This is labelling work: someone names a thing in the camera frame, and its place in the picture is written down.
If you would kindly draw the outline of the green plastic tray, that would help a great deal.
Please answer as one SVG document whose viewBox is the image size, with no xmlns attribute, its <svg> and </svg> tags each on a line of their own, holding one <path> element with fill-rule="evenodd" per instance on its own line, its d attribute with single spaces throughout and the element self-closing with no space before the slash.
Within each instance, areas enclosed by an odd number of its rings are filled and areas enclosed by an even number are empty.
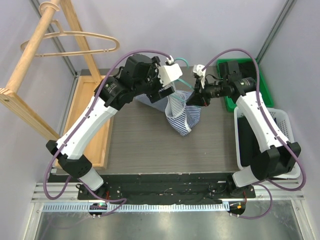
<svg viewBox="0 0 320 240">
<path fill-rule="evenodd" d="M 256 80 L 256 69 L 254 66 L 253 61 L 250 58 L 220 58 L 216 62 L 216 68 L 217 68 L 217 73 L 220 78 L 223 77 L 223 75 L 226 73 L 225 70 L 225 63 L 230 62 L 230 61 L 237 61 L 239 65 L 239 70 L 242 73 L 242 76 L 247 78 L 247 77 L 252 77 L 254 80 Z M 259 81 L 259 90 L 262 95 L 262 99 L 264 101 L 264 104 L 268 108 L 273 108 L 274 107 L 274 101 L 272 98 L 272 95 L 269 91 L 267 81 L 265 79 L 265 76 L 259 68 L 259 76 L 260 76 L 260 81 Z M 234 112 L 234 109 L 236 107 L 236 104 L 232 101 L 231 98 L 225 97 L 224 98 L 225 102 L 225 107 L 226 110 L 230 113 Z"/>
</svg>

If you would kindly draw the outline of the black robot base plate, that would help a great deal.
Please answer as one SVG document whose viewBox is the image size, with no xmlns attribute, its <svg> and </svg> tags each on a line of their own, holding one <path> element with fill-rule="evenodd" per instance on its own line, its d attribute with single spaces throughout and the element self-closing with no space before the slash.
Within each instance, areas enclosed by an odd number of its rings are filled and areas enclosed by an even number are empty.
<svg viewBox="0 0 320 240">
<path fill-rule="evenodd" d="M 223 199 L 254 199 L 252 185 L 231 190 L 229 172 L 169 174 L 103 174 L 102 190 L 96 195 L 104 199 L 125 198 L 128 205 L 205 205 Z"/>
</svg>

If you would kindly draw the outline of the blue white striped tank top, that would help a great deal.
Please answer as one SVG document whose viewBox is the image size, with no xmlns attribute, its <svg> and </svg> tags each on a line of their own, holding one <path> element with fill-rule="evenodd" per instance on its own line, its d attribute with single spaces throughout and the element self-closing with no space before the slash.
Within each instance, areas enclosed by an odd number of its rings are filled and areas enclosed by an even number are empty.
<svg viewBox="0 0 320 240">
<path fill-rule="evenodd" d="M 173 94 L 154 103 L 151 103 L 146 94 L 138 95 L 134 100 L 163 112 L 170 126 L 181 136 L 186 136 L 199 123 L 202 109 L 198 106 L 186 105 L 186 101 L 192 94 L 190 91 L 177 90 L 176 87 L 174 90 Z"/>
</svg>

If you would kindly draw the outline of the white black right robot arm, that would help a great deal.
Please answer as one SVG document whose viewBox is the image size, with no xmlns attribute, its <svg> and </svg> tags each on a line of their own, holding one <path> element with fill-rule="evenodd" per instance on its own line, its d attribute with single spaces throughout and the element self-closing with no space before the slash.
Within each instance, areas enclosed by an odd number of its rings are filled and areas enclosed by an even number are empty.
<svg viewBox="0 0 320 240">
<path fill-rule="evenodd" d="M 195 65 L 192 71 L 196 81 L 186 104 L 206 107 L 213 98 L 231 98 L 244 114 L 259 146 L 259 154 L 249 165 L 228 178 L 226 193 L 236 198 L 246 186 L 291 172 L 301 147 L 290 142 L 278 128 L 256 89 L 256 81 L 243 76 L 238 62 L 227 62 L 224 76 L 213 83 L 206 79 L 204 65 Z"/>
</svg>

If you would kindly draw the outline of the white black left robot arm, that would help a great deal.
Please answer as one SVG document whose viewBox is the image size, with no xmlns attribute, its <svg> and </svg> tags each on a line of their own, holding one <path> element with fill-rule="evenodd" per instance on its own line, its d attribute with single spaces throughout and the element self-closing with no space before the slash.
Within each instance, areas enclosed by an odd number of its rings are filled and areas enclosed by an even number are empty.
<svg viewBox="0 0 320 240">
<path fill-rule="evenodd" d="M 62 169 L 84 183 L 89 188 L 89 194 L 97 200 L 106 195 L 107 188 L 102 177 L 84 155 L 88 143 L 134 97 L 146 94 L 152 102 L 161 98 L 159 91 L 165 85 L 165 80 L 159 73 L 164 68 L 158 57 L 161 52 L 154 51 L 155 56 L 152 58 L 145 53 L 146 50 L 133 51 L 118 60 L 114 67 L 118 67 L 121 61 L 125 61 L 124 66 L 114 75 L 107 73 L 72 127 L 58 140 L 49 140 L 46 144 L 53 159 L 58 161 Z"/>
</svg>

